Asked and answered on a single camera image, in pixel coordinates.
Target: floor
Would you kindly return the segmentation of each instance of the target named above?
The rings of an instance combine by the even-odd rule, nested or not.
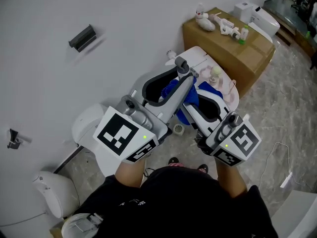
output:
[[[297,15],[291,6],[295,4],[293,0],[268,0],[264,3],[263,9],[281,18],[286,24],[299,31],[303,36],[307,34],[306,23]],[[317,43],[310,36],[308,42],[317,49]]]
[[[275,142],[289,146],[290,170],[298,185],[280,185],[288,176],[287,147],[277,145],[267,162],[260,188],[271,215],[283,204],[291,190],[310,192],[317,180],[317,72],[310,71],[310,59],[297,44],[286,46],[273,38],[276,53],[273,60],[240,100],[238,113],[248,113],[262,143],[251,158],[238,166],[248,187],[259,185],[260,177]],[[170,126],[177,123],[172,119]],[[147,167],[163,167],[176,156],[187,167],[205,163],[216,178],[214,159],[203,154],[193,140],[196,132],[186,127],[183,136],[171,135],[147,159]],[[59,174],[73,179],[81,203],[104,181],[94,154],[82,150]]]

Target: foot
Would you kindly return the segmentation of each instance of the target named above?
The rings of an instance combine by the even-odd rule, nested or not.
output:
[[[209,171],[209,168],[208,168],[208,166],[207,166],[206,164],[200,165],[197,169],[198,169],[198,170],[199,170],[199,169],[204,169],[204,170],[206,171],[206,174],[208,174],[208,171]]]
[[[179,163],[179,160],[176,157],[173,157],[168,161],[168,164],[171,164],[171,163]]]

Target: cardboard box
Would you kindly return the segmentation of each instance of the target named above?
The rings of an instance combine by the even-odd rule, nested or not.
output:
[[[217,14],[225,18],[241,31],[245,23],[214,8],[208,14]],[[194,46],[201,47],[207,52],[228,74],[231,79],[237,81],[237,89],[240,98],[256,82],[262,72],[271,61],[275,46],[264,36],[249,27],[249,35],[244,45],[229,35],[221,35],[220,27],[216,24],[216,30],[207,32],[203,30],[193,18],[183,24],[183,37],[185,50]]]

